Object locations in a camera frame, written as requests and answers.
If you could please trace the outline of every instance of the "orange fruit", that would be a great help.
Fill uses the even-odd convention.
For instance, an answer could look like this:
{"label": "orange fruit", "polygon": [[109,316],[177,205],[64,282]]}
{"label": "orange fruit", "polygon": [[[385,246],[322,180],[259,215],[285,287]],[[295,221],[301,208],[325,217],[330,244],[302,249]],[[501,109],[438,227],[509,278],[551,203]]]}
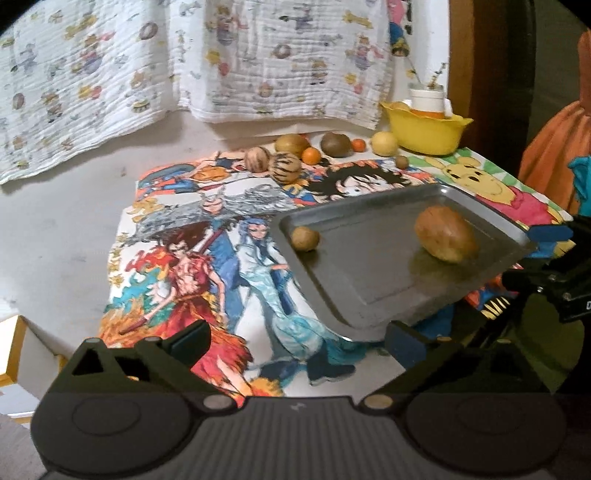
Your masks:
{"label": "orange fruit", "polygon": [[366,149],[365,140],[363,138],[355,138],[351,140],[351,146],[353,147],[354,152],[364,152]]}
{"label": "orange fruit", "polygon": [[308,147],[302,153],[301,160],[306,165],[316,165],[320,160],[322,160],[322,154],[317,148]]}

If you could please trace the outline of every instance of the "metal tray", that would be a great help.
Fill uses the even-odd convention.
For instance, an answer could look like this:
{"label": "metal tray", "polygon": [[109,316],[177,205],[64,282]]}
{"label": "metal tray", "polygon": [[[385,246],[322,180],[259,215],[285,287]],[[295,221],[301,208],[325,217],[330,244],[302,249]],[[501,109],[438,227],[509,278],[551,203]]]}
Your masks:
{"label": "metal tray", "polygon": [[[475,230],[480,253],[450,265],[414,233],[417,216],[447,205]],[[296,226],[320,232],[313,252],[296,253]],[[410,326],[510,268],[535,250],[525,231],[471,195],[443,184],[394,189],[278,214],[271,235],[301,291],[326,327],[349,340],[378,342],[386,326]]]}

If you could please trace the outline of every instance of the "black boot illustration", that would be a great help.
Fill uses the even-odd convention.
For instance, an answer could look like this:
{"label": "black boot illustration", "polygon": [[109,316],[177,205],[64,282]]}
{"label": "black boot illustration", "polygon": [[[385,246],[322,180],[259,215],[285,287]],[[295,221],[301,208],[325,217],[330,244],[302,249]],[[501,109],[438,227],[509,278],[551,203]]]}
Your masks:
{"label": "black boot illustration", "polygon": [[338,382],[355,373],[354,365],[333,365],[329,363],[326,341],[322,347],[307,362],[308,379],[310,385],[317,386],[325,381]]}

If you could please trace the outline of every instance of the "yellow basket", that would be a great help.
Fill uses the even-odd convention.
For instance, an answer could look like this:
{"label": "yellow basket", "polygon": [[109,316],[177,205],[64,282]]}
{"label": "yellow basket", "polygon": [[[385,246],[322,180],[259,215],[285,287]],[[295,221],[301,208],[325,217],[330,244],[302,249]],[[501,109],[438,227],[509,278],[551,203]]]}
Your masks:
{"label": "yellow basket", "polygon": [[412,113],[403,102],[385,103],[382,106],[390,118],[390,130],[398,145],[424,155],[449,155],[460,144],[464,129],[474,120],[459,115],[451,118],[430,118]]}

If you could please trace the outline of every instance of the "ribbed black surface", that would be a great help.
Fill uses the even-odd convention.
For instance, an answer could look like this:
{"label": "ribbed black surface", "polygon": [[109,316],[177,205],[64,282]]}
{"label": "ribbed black surface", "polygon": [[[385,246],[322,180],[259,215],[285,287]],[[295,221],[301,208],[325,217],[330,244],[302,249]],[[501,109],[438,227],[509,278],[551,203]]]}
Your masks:
{"label": "ribbed black surface", "polygon": [[[425,460],[392,420],[359,413],[346,398],[252,398],[232,416],[206,420],[168,464],[130,480],[470,478]],[[522,480],[552,478],[537,472]]]}

